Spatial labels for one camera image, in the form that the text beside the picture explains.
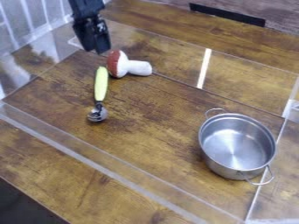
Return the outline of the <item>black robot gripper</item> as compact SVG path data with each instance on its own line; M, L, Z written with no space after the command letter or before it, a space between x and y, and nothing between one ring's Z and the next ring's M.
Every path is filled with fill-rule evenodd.
M107 22L99 16L105 8L104 0L68 0L72 9L72 29L85 51L96 49L97 54L111 49Z

